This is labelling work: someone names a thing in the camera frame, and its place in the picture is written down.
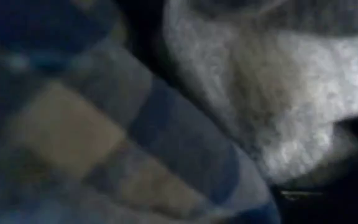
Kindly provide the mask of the blue plaid button shirt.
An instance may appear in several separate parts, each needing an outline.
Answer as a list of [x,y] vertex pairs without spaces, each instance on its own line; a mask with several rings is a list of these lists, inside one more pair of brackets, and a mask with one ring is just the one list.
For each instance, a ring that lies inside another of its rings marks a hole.
[[0,224],[281,224],[249,156],[126,39],[113,0],[0,0]]

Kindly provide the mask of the grey garment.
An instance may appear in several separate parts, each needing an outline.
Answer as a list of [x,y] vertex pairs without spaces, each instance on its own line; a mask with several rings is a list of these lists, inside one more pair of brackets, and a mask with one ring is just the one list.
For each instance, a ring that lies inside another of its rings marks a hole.
[[358,139],[358,0],[167,0],[179,79],[269,182],[346,175]]

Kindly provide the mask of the black garment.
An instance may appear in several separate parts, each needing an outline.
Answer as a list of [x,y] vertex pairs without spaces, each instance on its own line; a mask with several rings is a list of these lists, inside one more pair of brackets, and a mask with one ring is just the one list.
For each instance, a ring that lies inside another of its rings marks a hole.
[[[344,121],[358,137],[358,118]],[[274,188],[283,224],[358,224],[358,160],[350,173],[314,189]]]

